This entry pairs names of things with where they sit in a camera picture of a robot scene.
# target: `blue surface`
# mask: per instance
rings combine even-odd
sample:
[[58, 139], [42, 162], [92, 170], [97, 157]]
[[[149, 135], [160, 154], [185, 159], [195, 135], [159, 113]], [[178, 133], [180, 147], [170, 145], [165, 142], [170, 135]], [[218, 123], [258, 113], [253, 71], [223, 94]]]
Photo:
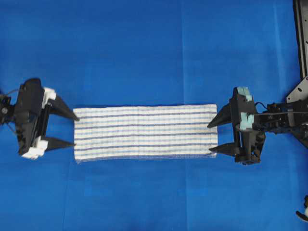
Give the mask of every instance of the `blue surface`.
[[[40, 77], [71, 107], [221, 108], [234, 86], [281, 102], [300, 80], [291, 0], [0, 0], [0, 21], [0, 88]], [[72, 141], [73, 123], [52, 116], [48, 135]], [[72, 149], [31, 161], [7, 127], [0, 136], [1, 230], [307, 230], [295, 211], [308, 155], [290, 135], [268, 134], [254, 166], [223, 155], [78, 165]]]

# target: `cable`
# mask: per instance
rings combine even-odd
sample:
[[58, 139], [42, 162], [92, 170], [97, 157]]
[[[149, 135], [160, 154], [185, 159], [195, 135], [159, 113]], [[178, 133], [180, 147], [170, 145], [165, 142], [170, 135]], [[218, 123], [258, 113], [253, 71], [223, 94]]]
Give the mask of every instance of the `cable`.
[[5, 96], [10, 95], [10, 94], [12, 94], [12, 93], [14, 93], [16, 91], [21, 92], [23, 90], [21, 90], [21, 89], [14, 89], [14, 90], [10, 91], [9, 93], [6, 93]]
[[252, 114], [253, 116], [272, 116], [272, 115], [283, 115], [283, 114], [308, 114], [308, 112], [278, 112], [278, 113], [260, 113], [260, 114]]
[[258, 104], [261, 104], [266, 110], [268, 110], [268, 108], [263, 103], [261, 103], [261, 102], [256, 102], [255, 106], [257, 106]]
[[9, 123], [5, 123], [8, 127], [9, 127], [9, 129], [16, 135], [17, 133], [16, 133], [16, 131], [14, 131], [14, 129], [9, 125]]

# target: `screw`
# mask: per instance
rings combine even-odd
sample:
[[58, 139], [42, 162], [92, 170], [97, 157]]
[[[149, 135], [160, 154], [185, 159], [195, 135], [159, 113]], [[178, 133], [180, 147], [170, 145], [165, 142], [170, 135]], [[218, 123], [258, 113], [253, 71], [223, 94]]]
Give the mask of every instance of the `screw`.
[[6, 107], [3, 107], [1, 109], [2, 114], [7, 114], [8, 113], [8, 109]]

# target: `light blue gripper part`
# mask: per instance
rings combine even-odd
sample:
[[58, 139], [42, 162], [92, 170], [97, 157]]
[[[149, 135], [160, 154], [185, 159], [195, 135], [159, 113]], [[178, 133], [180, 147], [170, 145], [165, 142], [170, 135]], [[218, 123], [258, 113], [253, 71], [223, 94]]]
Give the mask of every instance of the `light blue gripper part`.
[[247, 101], [252, 101], [252, 96], [250, 94], [250, 91], [248, 89], [248, 87], [237, 87], [237, 92], [240, 95], [246, 96]]
[[247, 116], [246, 112], [241, 112], [241, 123], [240, 123], [240, 130], [244, 131], [247, 128], [252, 128], [252, 124], [255, 121], [254, 115]]

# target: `towel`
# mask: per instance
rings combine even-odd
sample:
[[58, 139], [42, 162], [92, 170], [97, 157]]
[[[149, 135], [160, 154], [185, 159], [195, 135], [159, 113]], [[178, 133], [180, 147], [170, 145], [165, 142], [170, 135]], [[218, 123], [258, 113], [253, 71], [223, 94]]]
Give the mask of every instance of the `towel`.
[[75, 108], [77, 162], [100, 159], [215, 157], [215, 104]]

